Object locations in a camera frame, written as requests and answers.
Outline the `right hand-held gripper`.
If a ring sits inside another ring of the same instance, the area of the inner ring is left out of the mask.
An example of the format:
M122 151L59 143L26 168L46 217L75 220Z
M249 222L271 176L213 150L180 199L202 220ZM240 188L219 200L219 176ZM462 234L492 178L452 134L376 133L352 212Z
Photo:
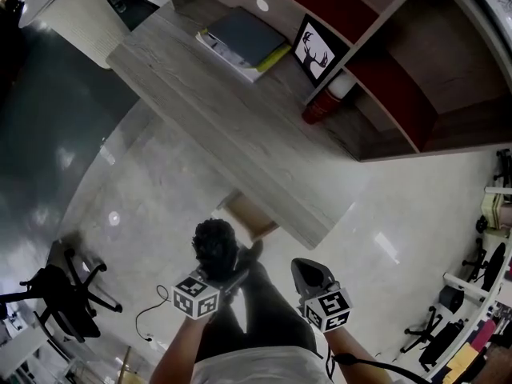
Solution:
M352 303L330 269L307 258L294 258L291 273L299 299L299 311L320 332L347 323Z

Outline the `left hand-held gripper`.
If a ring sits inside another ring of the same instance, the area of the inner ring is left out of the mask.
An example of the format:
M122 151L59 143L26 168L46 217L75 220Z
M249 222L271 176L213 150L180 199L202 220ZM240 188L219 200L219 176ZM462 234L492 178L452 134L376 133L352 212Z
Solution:
M237 293L248 275L248 269L237 270L227 280L217 282L198 267L171 287L172 305L193 320L211 316Z

